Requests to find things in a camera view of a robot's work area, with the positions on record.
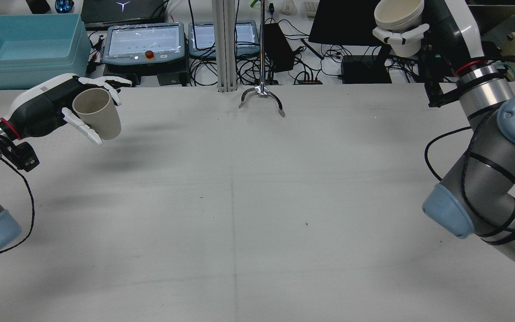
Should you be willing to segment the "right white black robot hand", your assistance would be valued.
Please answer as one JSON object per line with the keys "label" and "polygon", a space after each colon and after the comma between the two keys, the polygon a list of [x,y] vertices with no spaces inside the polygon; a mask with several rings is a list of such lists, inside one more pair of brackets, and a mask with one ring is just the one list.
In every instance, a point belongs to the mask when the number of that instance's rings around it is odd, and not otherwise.
{"label": "right white black robot hand", "polygon": [[455,76],[482,62],[480,29],[464,0],[381,0],[372,34],[404,58],[427,41]]}

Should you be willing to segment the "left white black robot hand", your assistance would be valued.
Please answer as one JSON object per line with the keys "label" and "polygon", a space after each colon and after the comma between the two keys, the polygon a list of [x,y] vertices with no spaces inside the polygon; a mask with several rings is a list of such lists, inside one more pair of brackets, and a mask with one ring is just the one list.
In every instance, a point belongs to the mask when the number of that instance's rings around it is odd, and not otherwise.
{"label": "left white black robot hand", "polygon": [[55,76],[24,91],[0,119],[12,140],[43,137],[69,124],[95,145],[120,134],[116,108],[122,104],[120,88],[131,81],[118,76],[97,79],[73,73]]}

